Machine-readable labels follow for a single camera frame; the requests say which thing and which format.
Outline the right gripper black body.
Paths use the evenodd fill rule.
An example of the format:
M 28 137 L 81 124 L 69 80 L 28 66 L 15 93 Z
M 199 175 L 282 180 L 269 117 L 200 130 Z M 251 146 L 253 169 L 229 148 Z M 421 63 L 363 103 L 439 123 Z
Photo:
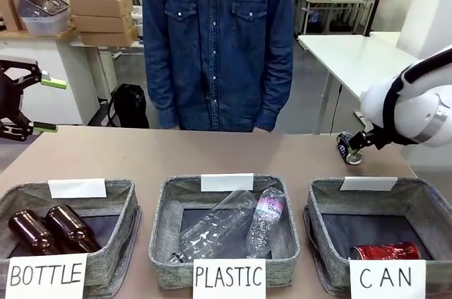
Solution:
M 374 146 L 380 151 L 385 146 L 392 143 L 384 129 L 374 126 L 369 131 L 364 133 L 364 143 L 366 147 Z

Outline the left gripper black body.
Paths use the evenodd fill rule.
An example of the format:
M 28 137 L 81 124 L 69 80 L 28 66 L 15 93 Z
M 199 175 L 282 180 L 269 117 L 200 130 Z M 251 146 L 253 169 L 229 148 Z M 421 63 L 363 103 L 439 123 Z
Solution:
M 24 78 L 1 77 L 1 119 L 23 121 L 21 112 Z

